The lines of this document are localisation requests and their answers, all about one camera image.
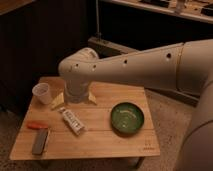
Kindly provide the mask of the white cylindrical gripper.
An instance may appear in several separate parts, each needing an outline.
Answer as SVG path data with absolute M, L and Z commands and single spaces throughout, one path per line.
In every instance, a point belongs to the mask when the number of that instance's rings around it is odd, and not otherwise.
M 51 109 L 54 110 L 60 105 L 63 105 L 64 99 L 66 102 L 70 103 L 80 103 L 88 99 L 90 103 L 97 105 L 95 95 L 92 92 L 89 92 L 89 86 L 89 82 L 66 81 L 64 86 L 64 94 L 60 93 L 53 99 Z

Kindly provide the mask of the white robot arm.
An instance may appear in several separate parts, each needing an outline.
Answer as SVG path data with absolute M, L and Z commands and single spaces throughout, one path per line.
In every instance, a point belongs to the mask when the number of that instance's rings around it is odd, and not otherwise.
M 93 81 L 170 90 L 200 97 L 181 144 L 176 171 L 213 171 L 213 39 L 190 41 L 101 59 L 83 48 L 58 72 L 64 98 L 80 103 Z

